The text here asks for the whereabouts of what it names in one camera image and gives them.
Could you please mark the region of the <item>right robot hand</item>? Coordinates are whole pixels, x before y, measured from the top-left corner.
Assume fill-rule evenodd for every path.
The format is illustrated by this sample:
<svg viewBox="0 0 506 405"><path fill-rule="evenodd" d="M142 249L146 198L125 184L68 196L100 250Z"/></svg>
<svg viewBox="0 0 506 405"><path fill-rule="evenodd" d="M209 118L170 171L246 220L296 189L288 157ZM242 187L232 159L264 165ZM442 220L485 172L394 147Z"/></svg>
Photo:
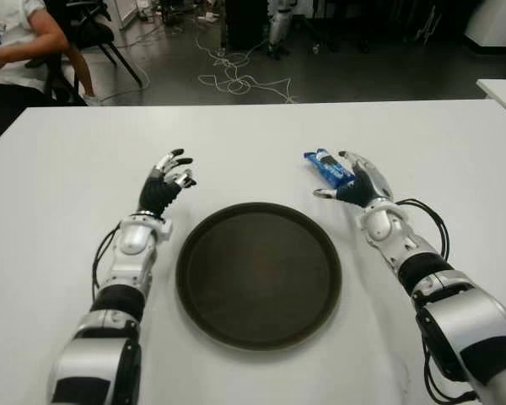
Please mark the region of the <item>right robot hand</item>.
<svg viewBox="0 0 506 405"><path fill-rule="evenodd" d="M338 155L350 164L354 180L337 189L314 190L314 196L336 199L361 208L366 208L377 200L395 201L388 181L369 159L347 150L339 151Z"/></svg>

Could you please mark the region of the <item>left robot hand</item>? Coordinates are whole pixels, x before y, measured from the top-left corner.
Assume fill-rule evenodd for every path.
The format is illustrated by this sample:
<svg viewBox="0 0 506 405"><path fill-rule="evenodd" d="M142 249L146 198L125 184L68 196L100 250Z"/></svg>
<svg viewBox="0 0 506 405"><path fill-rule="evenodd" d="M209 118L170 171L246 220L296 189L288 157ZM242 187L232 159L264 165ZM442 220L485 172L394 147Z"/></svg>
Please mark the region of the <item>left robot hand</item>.
<svg viewBox="0 0 506 405"><path fill-rule="evenodd" d="M193 162L192 158L183 157L184 152L183 148L171 150L149 171L138 199L139 213L160 217L183 189L196 185L191 169L171 173L173 169Z"/></svg>

